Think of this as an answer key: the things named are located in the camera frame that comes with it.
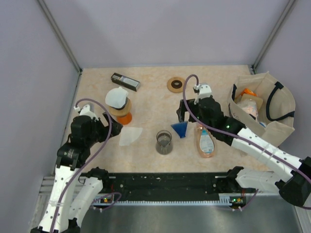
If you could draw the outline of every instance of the brown cork coaster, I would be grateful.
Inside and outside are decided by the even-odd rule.
[[[128,99],[126,106],[121,110],[117,110],[109,106],[109,113],[116,117],[122,117],[128,114],[131,111],[131,108],[132,108],[132,102],[130,99]]]
[[[167,88],[173,93],[183,92],[185,80],[180,77],[172,77],[167,81]]]

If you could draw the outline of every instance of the blue funnel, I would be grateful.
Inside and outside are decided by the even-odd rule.
[[[171,127],[175,130],[175,132],[179,135],[180,138],[186,137],[188,122],[179,122],[176,124],[171,125]]]

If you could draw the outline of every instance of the plastic bottle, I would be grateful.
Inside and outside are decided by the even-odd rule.
[[[195,127],[195,141],[199,154],[202,158],[209,158],[216,153],[216,141],[211,133],[202,125]]]

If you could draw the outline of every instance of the gray wall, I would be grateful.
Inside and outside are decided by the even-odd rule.
[[[4,1],[0,31],[0,231],[24,233],[78,76],[35,0]]]
[[[295,132],[282,144],[288,152],[310,156],[311,132],[311,1],[300,0],[259,66],[292,92],[296,101]]]
[[[85,67],[252,64],[288,0],[47,0]]]

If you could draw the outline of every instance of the glass beaker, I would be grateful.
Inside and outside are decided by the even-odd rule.
[[[172,135],[167,130],[161,130],[156,134],[156,151],[160,154],[168,154],[173,150]]]

